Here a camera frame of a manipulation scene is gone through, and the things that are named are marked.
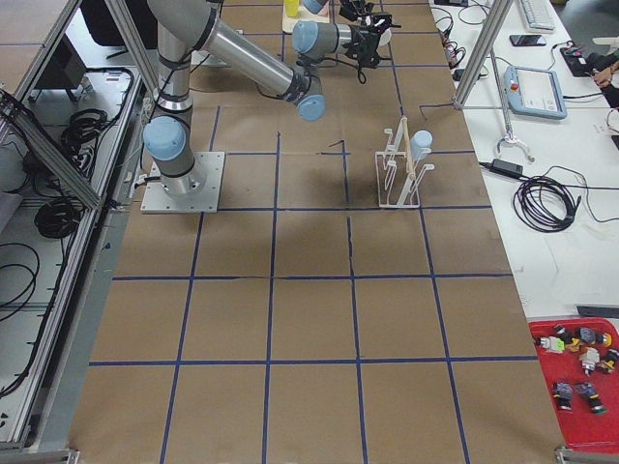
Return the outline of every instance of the hand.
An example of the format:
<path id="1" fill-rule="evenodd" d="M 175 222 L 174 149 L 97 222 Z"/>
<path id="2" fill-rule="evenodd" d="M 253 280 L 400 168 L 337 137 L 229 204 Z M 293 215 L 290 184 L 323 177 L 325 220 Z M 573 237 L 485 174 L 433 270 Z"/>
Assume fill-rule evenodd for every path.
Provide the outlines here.
<path id="1" fill-rule="evenodd" d="M 598 87 L 606 87 L 612 80 L 612 68 L 606 68 L 605 70 L 598 72 L 593 76 L 593 80 L 596 84 L 598 84 Z"/>

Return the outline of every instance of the blue tablet device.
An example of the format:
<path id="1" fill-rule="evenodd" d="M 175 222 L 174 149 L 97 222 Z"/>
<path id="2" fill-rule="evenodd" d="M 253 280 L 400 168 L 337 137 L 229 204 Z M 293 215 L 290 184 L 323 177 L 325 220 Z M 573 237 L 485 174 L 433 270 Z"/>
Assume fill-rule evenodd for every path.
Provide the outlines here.
<path id="1" fill-rule="evenodd" d="M 550 119 L 568 116 L 555 71 L 509 66 L 504 81 L 514 113 Z"/>

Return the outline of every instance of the blue object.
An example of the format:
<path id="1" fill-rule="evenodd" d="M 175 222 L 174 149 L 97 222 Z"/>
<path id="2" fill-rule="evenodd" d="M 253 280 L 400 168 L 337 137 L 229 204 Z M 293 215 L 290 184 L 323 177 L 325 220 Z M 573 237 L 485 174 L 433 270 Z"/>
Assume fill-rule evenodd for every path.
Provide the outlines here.
<path id="1" fill-rule="evenodd" d="M 318 23 L 299 21 L 292 30 L 292 46 L 299 53 L 309 52 L 318 41 Z"/>
<path id="2" fill-rule="evenodd" d="M 428 154 L 432 146 L 432 134 L 427 130 L 417 130 L 410 139 L 410 147 L 413 152 L 413 160 L 421 161 Z"/>
<path id="3" fill-rule="evenodd" d="M 176 159 L 185 148 L 186 136 L 181 123 L 169 116 L 155 118 L 144 128 L 144 145 L 159 161 Z"/>
<path id="4" fill-rule="evenodd" d="M 320 10 L 322 10 L 326 3 L 327 1 L 324 1 L 322 2 L 322 4 L 320 4 L 319 0 L 303 0 L 303 5 L 310 13 L 314 15 L 318 15 L 318 13 L 320 13 Z"/>
<path id="5" fill-rule="evenodd" d="M 509 66 L 503 79 L 514 113 L 550 119 L 568 116 L 555 71 Z"/>
<path id="6" fill-rule="evenodd" d="M 297 105 L 299 116 L 309 122 L 318 121 L 325 114 L 325 97 L 323 95 L 310 95 L 301 100 Z"/>

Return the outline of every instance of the red box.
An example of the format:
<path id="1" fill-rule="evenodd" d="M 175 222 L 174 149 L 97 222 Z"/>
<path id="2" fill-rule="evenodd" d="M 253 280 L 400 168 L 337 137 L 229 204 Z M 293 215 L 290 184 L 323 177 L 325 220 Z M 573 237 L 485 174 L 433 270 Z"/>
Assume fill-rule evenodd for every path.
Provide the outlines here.
<path id="1" fill-rule="evenodd" d="M 602 318 L 538 321 L 530 323 L 529 329 L 534 338 L 556 336 L 554 327 L 557 325 L 572 333 L 576 329 L 588 327 L 596 332 L 610 334 L 611 347 L 619 347 L 619 335 L 615 328 Z M 607 348 L 601 345 L 594 345 L 594 348 L 598 349 L 600 357 L 606 354 Z M 537 352 L 550 397 L 556 382 L 568 383 L 574 390 L 572 411 L 557 409 L 556 402 L 552 399 L 567 446 L 582 452 L 619 453 L 619 369 L 611 374 L 596 370 L 587 377 L 578 359 L 580 352 L 572 353 L 566 350 L 563 354 L 547 353 L 540 346 L 537 347 Z M 586 398 L 578 395 L 575 385 L 582 382 L 590 382 L 595 387 L 607 409 L 605 414 L 593 414 Z"/>

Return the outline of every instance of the yellow object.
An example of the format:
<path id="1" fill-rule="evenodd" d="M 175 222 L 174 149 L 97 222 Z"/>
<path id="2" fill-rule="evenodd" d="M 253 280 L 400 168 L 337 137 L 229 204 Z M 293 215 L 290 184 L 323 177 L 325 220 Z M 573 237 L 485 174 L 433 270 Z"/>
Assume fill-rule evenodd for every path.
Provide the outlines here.
<path id="1" fill-rule="evenodd" d="M 286 16 L 297 17 L 299 15 L 299 0 L 283 0 Z"/>

